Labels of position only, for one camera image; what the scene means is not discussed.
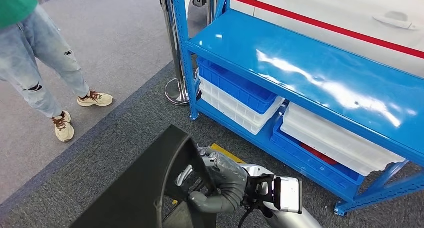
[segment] red stripe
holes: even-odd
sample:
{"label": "red stripe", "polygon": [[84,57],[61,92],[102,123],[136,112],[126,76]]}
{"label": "red stripe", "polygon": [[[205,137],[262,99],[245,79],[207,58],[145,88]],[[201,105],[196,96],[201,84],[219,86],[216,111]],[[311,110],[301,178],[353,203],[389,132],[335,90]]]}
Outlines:
{"label": "red stripe", "polygon": [[254,6],[254,7],[269,11],[269,12],[272,12],[272,13],[276,13],[276,14],[279,14],[279,15],[282,15],[282,16],[300,21],[300,22],[304,22],[304,23],[312,25],[312,26],[323,28],[323,29],[326,29],[326,30],[329,30],[329,31],[332,31],[332,32],[336,32],[336,33],[339,33],[339,34],[342,34],[342,35],[345,35],[345,36],[348,36],[348,37],[352,37],[352,38],[355,38],[355,39],[358,39],[358,40],[361,40],[361,41],[364,41],[364,42],[368,42],[368,43],[371,43],[371,44],[374,44],[374,45],[377,45],[377,46],[381,46],[381,47],[388,48],[388,49],[391,49],[391,50],[394,50],[394,51],[397,51],[397,52],[401,52],[401,53],[404,53],[404,54],[408,54],[408,55],[411,55],[411,56],[414,56],[414,57],[424,59],[424,52],[423,51],[412,49],[412,48],[405,47],[405,46],[398,45],[398,44],[394,44],[394,43],[391,43],[391,42],[388,42],[388,41],[385,41],[385,40],[382,40],[382,39],[377,39],[377,38],[374,38],[374,37],[371,37],[371,36],[368,36],[368,35],[364,35],[364,34],[361,34],[361,33],[355,32],[355,31],[351,31],[351,30],[348,30],[348,29],[344,29],[344,28],[341,28],[341,27],[338,27],[338,26],[335,26],[335,25],[332,25],[332,24],[328,24],[328,23],[325,23],[325,22],[322,22],[322,21],[319,21],[319,20],[316,20],[316,19],[306,17],[306,16],[301,15],[301,14],[297,14],[297,13],[294,13],[294,12],[291,12],[291,11],[288,11],[288,10],[285,10],[285,9],[278,8],[276,6],[273,6],[273,5],[270,5],[270,4],[267,4],[267,3],[260,2],[258,0],[235,0],[235,1],[245,3],[245,4],[248,4],[248,5],[251,5],[251,6]]}

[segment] yellow tape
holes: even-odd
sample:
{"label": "yellow tape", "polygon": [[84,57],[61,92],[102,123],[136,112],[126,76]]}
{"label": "yellow tape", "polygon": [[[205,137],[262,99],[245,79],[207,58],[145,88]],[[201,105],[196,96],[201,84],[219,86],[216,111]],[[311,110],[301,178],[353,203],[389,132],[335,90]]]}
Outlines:
{"label": "yellow tape", "polygon": [[243,160],[241,160],[240,158],[238,158],[237,156],[231,154],[230,152],[226,151],[224,148],[222,148],[221,146],[213,143],[210,148],[214,149],[215,151],[221,152],[222,154],[226,155],[227,157],[231,158],[231,160],[237,162],[237,163],[241,163],[241,164],[246,164],[246,162],[244,162]]}

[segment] stacked crates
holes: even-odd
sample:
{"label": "stacked crates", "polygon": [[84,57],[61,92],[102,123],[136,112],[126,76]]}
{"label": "stacked crates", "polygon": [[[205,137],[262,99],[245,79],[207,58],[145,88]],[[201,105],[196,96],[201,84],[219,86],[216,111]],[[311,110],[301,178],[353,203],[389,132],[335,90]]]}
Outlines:
{"label": "stacked crates", "polygon": [[405,158],[293,102],[288,105],[283,120],[282,132],[362,176],[384,171],[390,163],[405,161]]}
{"label": "stacked crates", "polygon": [[202,99],[257,135],[284,98],[202,57],[197,58]]}

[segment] blue shelf top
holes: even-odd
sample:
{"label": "blue shelf top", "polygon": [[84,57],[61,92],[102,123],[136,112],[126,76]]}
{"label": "blue shelf top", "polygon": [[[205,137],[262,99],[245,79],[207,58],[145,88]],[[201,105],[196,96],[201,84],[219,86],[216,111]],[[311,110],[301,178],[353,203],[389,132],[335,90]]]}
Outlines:
{"label": "blue shelf top", "polygon": [[424,165],[424,79],[229,10],[190,51]]}

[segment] light blue jeans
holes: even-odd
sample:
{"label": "light blue jeans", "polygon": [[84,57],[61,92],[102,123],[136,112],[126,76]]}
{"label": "light blue jeans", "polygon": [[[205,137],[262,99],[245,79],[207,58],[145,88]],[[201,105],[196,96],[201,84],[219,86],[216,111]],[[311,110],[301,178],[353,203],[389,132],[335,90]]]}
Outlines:
{"label": "light blue jeans", "polygon": [[25,20],[0,29],[0,80],[11,83],[34,109],[57,117],[62,108],[44,86],[36,58],[54,69],[77,96],[89,93],[74,52],[39,5]]}

